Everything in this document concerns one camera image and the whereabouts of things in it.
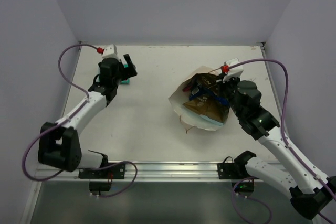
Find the aluminium mounting rail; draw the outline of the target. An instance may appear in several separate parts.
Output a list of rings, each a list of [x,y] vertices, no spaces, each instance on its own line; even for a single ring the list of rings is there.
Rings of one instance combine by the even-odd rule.
[[[228,175],[221,176],[219,161],[199,162],[135,162],[121,166],[113,172],[112,180],[129,182],[136,175],[138,182],[217,182],[233,180]]]

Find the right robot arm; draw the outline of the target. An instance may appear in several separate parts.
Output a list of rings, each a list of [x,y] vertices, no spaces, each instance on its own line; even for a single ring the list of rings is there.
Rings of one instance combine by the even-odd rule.
[[[289,198],[300,215],[312,220],[335,195],[335,177],[317,168],[282,132],[276,118],[260,105],[261,93],[254,82],[233,77],[218,80],[217,85],[219,96],[228,101],[241,128],[285,168],[280,170],[245,151],[235,159],[236,176],[263,180]]]

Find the left black base bracket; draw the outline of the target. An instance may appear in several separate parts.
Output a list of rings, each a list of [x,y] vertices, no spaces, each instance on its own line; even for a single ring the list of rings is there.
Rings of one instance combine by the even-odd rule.
[[[90,193],[101,195],[111,189],[113,180],[124,179],[126,164],[108,162],[107,166],[110,165],[113,167],[104,170],[81,169],[78,178],[88,179]]]

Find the black base bracket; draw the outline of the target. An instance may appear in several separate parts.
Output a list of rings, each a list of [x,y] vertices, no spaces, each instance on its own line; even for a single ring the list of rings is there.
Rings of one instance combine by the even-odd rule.
[[[88,179],[90,193],[101,195],[111,189],[113,180],[124,179],[126,164],[108,162],[107,166],[110,165],[113,167],[104,170],[81,169],[78,178]]]
[[[247,172],[245,165],[247,165],[248,161],[250,161],[253,157],[257,156],[250,151],[243,152],[235,159],[231,156],[227,156],[222,162],[217,163],[218,178],[236,181],[251,177],[251,175]],[[232,188],[235,193],[250,196],[255,190],[253,178],[245,180],[239,185],[235,184],[236,182],[232,182]]]

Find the teal Fox's candy bag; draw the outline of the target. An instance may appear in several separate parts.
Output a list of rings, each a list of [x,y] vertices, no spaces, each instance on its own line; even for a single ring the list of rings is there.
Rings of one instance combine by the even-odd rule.
[[[127,67],[128,67],[128,64],[127,64],[127,63],[124,63],[123,66],[124,66],[125,68],[127,68]],[[97,82],[100,81],[100,72],[101,72],[101,71],[100,71],[100,68],[98,68],[98,77],[97,77],[97,79],[96,79]],[[125,79],[125,80],[123,80],[123,81],[120,82],[120,85],[127,85],[127,84],[130,84],[130,79],[129,79],[129,78],[127,78],[127,79]]]

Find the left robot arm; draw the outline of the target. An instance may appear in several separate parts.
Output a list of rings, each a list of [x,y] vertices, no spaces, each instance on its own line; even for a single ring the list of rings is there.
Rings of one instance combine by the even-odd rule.
[[[117,57],[103,58],[85,98],[57,122],[45,123],[41,127],[39,163],[67,172],[90,169],[97,178],[107,176],[107,156],[82,150],[79,137],[91,120],[111,103],[120,83],[137,75],[130,55],[123,57],[126,63]]]

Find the blue snack packet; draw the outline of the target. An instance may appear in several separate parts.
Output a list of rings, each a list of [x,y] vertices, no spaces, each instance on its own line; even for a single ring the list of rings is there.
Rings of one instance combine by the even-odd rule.
[[[202,95],[212,97],[213,99],[215,99],[215,101],[219,102],[223,106],[229,106],[229,102],[226,99],[219,97],[215,92],[202,86],[193,87],[190,91],[188,99],[192,101],[196,98],[200,98]]]

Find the dark brown snack bag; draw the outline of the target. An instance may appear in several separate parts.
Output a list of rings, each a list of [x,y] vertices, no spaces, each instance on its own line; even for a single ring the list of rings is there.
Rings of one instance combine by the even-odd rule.
[[[196,86],[209,89],[213,92],[217,91],[217,75],[212,73],[198,73],[193,75],[182,89],[184,92],[192,91]]]

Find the right black base bracket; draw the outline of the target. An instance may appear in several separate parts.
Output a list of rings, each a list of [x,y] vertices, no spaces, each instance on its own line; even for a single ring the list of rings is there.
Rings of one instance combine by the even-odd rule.
[[[257,156],[250,151],[243,152],[235,159],[231,156],[227,156],[222,162],[217,163],[218,178],[236,181],[251,177],[251,175],[247,172],[245,165],[247,165],[248,161],[250,161],[253,157]],[[245,180],[239,185],[235,184],[236,182],[232,182],[232,188],[235,193],[250,196],[255,190],[253,178]]]

